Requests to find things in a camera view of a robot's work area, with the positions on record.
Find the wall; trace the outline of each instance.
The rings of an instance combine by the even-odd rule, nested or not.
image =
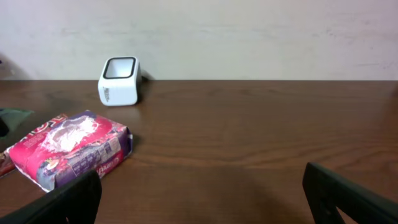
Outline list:
[[[10,79],[398,79],[396,0],[2,0]]]

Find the snack package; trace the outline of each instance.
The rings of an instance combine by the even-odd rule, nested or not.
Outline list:
[[[104,176],[132,151],[129,129],[90,111],[61,114],[7,149],[15,166],[46,192],[95,169]]]

